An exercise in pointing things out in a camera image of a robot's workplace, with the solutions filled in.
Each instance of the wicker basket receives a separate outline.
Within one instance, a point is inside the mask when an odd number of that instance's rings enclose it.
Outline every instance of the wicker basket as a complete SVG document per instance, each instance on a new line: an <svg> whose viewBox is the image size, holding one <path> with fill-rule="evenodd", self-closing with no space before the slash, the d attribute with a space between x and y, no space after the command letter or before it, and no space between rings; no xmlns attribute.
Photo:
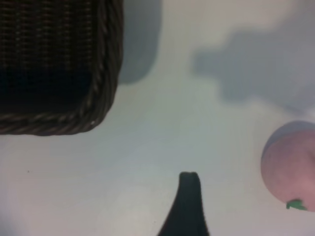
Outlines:
<svg viewBox="0 0 315 236"><path fill-rule="evenodd" d="M123 0L0 0L0 134L99 125L122 63Z"/></svg>

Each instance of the black object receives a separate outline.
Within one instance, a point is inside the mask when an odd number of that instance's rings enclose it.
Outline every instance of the black object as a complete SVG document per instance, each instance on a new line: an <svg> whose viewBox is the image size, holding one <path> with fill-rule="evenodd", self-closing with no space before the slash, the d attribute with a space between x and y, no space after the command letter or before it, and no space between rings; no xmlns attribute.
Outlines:
<svg viewBox="0 0 315 236"><path fill-rule="evenodd" d="M210 236L197 173L180 174L175 201L158 236Z"/></svg>

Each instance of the white surface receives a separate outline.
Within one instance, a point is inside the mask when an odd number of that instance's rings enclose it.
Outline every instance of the white surface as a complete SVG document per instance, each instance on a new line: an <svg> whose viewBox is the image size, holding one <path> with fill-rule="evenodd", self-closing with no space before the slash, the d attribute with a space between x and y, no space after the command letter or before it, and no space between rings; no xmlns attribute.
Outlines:
<svg viewBox="0 0 315 236"><path fill-rule="evenodd" d="M303 0L126 0L115 104L94 131L0 137L9 236L155 236L197 171L213 236L312 236L265 189L271 134L315 121L315 7Z"/></svg>

